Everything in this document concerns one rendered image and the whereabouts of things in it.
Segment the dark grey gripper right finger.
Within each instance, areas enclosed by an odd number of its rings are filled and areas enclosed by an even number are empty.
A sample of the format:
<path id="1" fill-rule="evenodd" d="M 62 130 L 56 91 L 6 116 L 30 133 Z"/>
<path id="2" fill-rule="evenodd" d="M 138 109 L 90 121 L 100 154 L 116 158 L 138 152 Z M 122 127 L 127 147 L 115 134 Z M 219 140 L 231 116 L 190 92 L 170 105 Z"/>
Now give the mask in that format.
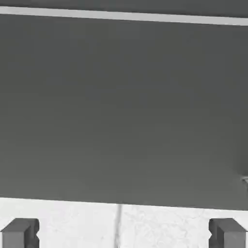
<path id="1" fill-rule="evenodd" d="M 208 248 L 247 248 L 247 230 L 233 218 L 212 218 Z"/>

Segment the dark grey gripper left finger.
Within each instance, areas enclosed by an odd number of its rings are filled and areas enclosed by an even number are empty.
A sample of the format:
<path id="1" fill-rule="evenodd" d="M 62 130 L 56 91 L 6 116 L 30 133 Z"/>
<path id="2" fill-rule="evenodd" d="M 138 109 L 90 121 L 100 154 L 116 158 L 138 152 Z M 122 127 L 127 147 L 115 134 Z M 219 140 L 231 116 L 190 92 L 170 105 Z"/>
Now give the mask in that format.
<path id="1" fill-rule="evenodd" d="M 1 248 L 40 248 L 37 218 L 15 218 L 1 230 Z"/>

